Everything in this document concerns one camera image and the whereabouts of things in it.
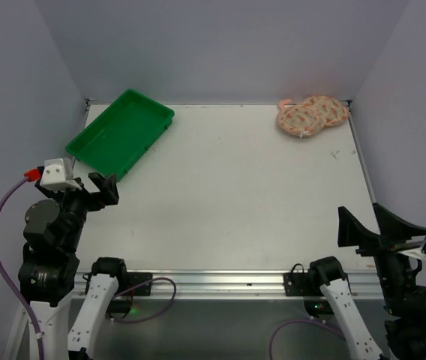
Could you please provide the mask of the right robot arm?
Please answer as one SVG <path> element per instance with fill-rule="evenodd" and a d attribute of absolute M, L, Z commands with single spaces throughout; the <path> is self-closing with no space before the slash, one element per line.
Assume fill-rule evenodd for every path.
<path fill-rule="evenodd" d="M 426 227 L 412 224 L 379 203 L 373 211 L 379 232 L 371 232 L 344 206 L 338 208 L 337 244 L 372 257 L 385 302 L 395 319 L 385 321 L 388 348 L 396 359 L 426 359 L 426 286 L 416 276 L 426 261 Z M 326 297 L 352 359 L 385 359 L 353 303 L 348 277 L 329 256 L 310 263 L 308 277 Z"/>

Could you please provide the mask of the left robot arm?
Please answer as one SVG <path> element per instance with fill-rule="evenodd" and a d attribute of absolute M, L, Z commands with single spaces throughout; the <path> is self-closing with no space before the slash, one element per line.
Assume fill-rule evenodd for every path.
<path fill-rule="evenodd" d="M 40 186 L 47 171 L 32 169 L 14 185 L 32 182 L 46 197 L 25 213 L 22 265 L 15 285 L 2 269 L 1 276 L 20 300 L 29 317 L 32 359 L 93 359 L 98 333 L 113 296 L 127 277 L 125 261 L 100 257 L 87 276 L 87 292 L 72 327 L 68 325 L 75 276 L 80 264 L 77 248 L 88 213 L 119 202 L 116 175 L 88 177 L 97 187 L 88 192 L 80 178 L 75 190 L 54 192 Z"/>

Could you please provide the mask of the floral mesh laundry bag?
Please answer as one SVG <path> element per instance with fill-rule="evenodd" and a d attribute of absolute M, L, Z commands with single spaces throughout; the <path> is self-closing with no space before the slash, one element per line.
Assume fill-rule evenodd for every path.
<path fill-rule="evenodd" d="M 284 99 L 278 103 L 278 109 L 279 128 L 300 139 L 342 125 L 350 118 L 350 111 L 345 105 L 325 95 L 306 97 L 299 103 Z"/>

